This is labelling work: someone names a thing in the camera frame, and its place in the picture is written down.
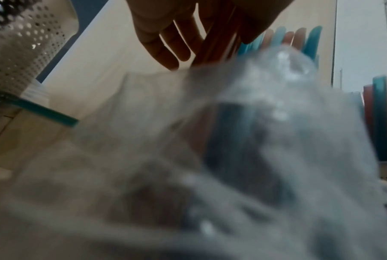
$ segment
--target human hand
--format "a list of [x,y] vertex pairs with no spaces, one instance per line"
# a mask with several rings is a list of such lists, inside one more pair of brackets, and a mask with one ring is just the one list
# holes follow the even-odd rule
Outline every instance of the human hand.
[[[208,31],[227,0],[127,0],[127,2],[136,35],[142,45],[154,59],[173,70],[179,68],[178,59],[187,61],[190,58],[190,49],[195,54],[200,51],[203,38],[193,17],[196,3],[199,6],[199,18]],[[232,0],[232,2],[246,14],[239,33],[244,43],[250,43],[273,23],[292,0]],[[165,47],[160,36],[177,58]]]

